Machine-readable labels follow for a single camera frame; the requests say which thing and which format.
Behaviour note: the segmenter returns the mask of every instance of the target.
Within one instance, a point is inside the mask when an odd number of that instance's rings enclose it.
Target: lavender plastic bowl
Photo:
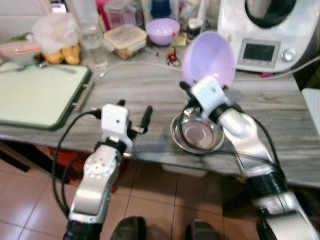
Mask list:
[[[217,32],[199,35],[183,58],[184,80],[193,86],[206,76],[216,79],[220,86],[230,86],[236,73],[235,54],[229,42]]]
[[[172,33],[178,33],[180,25],[177,21],[169,18],[159,18],[146,25],[146,32],[150,40],[157,45],[169,45],[173,39]]]

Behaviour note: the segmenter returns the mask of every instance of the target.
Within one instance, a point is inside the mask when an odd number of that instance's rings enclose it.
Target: bowl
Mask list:
[[[0,53],[21,66],[34,64],[34,57],[40,52],[41,47],[34,41],[16,41],[0,45]]]
[[[171,136],[173,141],[183,150],[197,155],[214,152],[224,142],[225,134],[222,127],[211,120],[203,120],[200,111],[188,109],[189,116],[182,117],[182,131],[188,144],[180,134],[180,116],[176,115],[171,122]]]
[[[159,18],[149,22],[145,29],[154,44],[166,46],[172,42],[172,33],[178,34],[180,25],[175,20]]]
[[[236,73],[235,54],[223,36],[206,31],[192,41],[184,55],[182,67],[184,80],[190,86],[211,76],[221,87],[229,87]]]

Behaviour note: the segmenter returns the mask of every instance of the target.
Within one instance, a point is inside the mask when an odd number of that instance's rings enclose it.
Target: black shoe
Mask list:
[[[146,240],[146,236],[146,221],[140,216],[131,216],[118,223],[111,240]]]
[[[213,227],[201,220],[194,220],[186,229],[186,240],[221,240]]]

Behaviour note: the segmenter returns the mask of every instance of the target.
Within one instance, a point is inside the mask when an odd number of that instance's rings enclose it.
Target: kitchen counter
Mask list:
[[[108,68],[133,61],[161,64],[165,67],[167,48],[160,48],[159,51],[162,52],[162,57],[144,52],[126,62],[109,54]],[[153,106],[149,132],[136,138],[133,159],[220,174],[239,173],[233,156],[190,155],[172,140],[171,121],[182,111],[188,100],[185,92],[179,88],[179,81],[183,80],[181,71],[146,64],[128,64],[112,69],[102,79],[99,78],[101,72],[103,70],[93,71],[91,79],[94,87],[83,111],[125,99],[126,107],[130,109],[130,119],[134,124],[139,124],[146,107]],[[289,75],[275,80],[254,79],[256,77],[256,74],[237,72],[238,80],[231,86],[234,90],[233,97],[239,100],[244,111],[258,118],[268,129],[288,182],[319,188],[320,139],[294,77]],[[77,114],[72,113],[66,125],[53,132],[0,125],[0,139],[55,147]],[[100,121],[92,116],[85,116],[72,128],[62,146],[70,150],[92,151],[100,136]],[[268,144],[262,133],[261,139]],[[225,141],[221,149],[230,150],[231,146]]]

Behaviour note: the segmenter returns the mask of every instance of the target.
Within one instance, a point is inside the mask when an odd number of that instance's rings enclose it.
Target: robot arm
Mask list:
[[[201,116],[220,124],[239,154],[236,163],[260,218],[260,239],[318,240],[318,233],[295,195],[288,191],[280,165],[259,140],[254,119],[229,107],[223,90],[212,77],[194,85],[191,94],[202,108]]]
[[[131,152],[137,133],[148,130],[152,111],[149,106],[141,126],[132,126],[129,111],[123,106],[108,104],[102,108],[101,142],[83,166],[83,179],[70,208],[64,240],[100,239],[122,156],[125,151]]]

